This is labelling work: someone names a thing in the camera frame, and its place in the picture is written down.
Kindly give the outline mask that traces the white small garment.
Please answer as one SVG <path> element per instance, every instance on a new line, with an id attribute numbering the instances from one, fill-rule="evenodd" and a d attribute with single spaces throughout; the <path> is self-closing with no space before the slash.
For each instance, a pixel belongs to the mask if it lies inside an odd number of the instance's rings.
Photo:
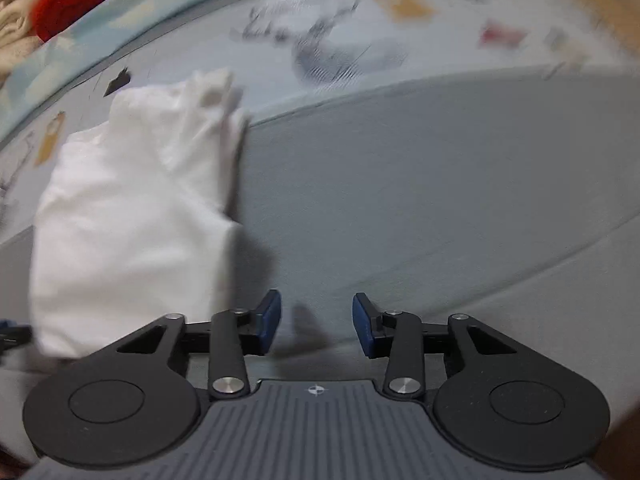
<path id="1" fill-rule="evenodd" d="M 79 359 L 165 314 L 228 309 L 240 99 L 228 70 L 195 73 L 118 92 L 106 122 L 67 138 L 34 221 L 42 354 Z"/>

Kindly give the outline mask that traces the grey printed bed cover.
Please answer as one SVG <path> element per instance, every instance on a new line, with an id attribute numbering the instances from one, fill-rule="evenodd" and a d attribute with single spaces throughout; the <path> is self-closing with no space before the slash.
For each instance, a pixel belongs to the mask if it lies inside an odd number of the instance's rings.
<path id="1" fill-rule="evenodd" d="M 285 315 L 254 375 L 363 377 L 348 303 L 495 324 L 639 402 L 639 59 L 580 0 L 241 0 L 127 55 L 1 141 L 1 313 L 28 318 L 58 153 L 129 87 L 228 68 L 244 140 L 231 297 Z"/>

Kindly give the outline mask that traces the cream folded blanket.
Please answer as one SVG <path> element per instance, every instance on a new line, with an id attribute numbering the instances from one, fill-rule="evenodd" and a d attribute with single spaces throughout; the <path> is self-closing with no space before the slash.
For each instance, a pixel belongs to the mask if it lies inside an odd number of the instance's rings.
<path id="1" fill-rule="evenodd" d="M 0 78 L 2 84 L 18 64 L 42 45 L 32 24 L 32 11 L 38 2 L 39 0 L 13 0 L 1 8 Z"/>

